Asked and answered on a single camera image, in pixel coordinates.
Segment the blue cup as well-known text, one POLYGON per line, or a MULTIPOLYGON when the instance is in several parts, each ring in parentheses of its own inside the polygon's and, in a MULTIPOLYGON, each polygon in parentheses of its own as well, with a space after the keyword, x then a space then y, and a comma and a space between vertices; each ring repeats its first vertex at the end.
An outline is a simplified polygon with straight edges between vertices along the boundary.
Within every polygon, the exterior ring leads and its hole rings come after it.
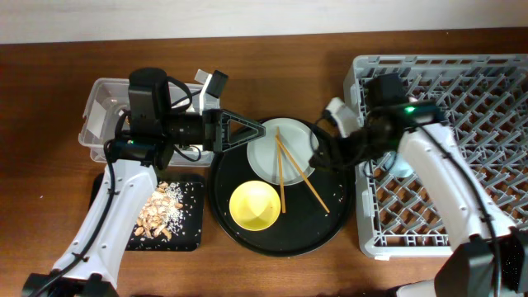
POLYGON ((411 176, 413 168, 396 152, 389 153, 389 160, 384 165, 385 169, 397 178, 406 178, 411 176))

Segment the yellow bowl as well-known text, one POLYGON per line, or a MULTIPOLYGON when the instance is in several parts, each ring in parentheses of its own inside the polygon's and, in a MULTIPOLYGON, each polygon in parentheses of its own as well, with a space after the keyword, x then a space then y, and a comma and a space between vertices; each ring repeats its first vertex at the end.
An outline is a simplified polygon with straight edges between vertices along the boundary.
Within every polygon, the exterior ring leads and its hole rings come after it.
POLYGON ((237 226, 258 232, 270 228, 281 214, 281 198, 264 181, 246 181, 229 198, 229 213, 237 226))

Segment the food scraps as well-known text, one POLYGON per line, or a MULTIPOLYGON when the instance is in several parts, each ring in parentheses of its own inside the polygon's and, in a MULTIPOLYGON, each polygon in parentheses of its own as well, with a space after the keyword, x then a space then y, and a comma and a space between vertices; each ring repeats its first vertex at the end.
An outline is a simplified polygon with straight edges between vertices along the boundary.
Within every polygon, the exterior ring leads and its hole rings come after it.
POLYGON ((193 189, 190 182, 159 182, 139 212, 132 235, 139 241, 159 239, 162 243, 182 238, 196 202, 193 189))

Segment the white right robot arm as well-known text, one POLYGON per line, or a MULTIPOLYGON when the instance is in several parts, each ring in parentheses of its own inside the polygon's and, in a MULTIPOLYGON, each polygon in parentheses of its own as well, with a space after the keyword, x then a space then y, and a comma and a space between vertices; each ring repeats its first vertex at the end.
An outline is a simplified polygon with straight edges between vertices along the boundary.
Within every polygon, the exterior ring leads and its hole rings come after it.
POLYGON ((313 150, 314 168, 345 169, 395 152, 417 174, 448 233, 451 256, 431 280, 389 296, 525 296, 527 233, 484 190, 464 160, 444 111, 408 95, 396 74, 367 84, 364 122, 334 97, 322 118, 339 136, 313 150))

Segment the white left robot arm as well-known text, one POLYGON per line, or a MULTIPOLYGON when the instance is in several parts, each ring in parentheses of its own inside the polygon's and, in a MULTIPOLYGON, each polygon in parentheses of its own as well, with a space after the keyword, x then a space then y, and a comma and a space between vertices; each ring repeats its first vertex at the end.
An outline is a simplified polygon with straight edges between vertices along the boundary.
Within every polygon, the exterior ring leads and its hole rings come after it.
POLYGON ((115 296, 134 223, 175 153, 195 147, 225 153, 266 133, 262 124, 219 106, 228 76, 198 71, 193 95, 160 68, 129 75, 129 108, 103 145, 101 186, 74 240, 49 274, 32 273, 24 296, 115 296))

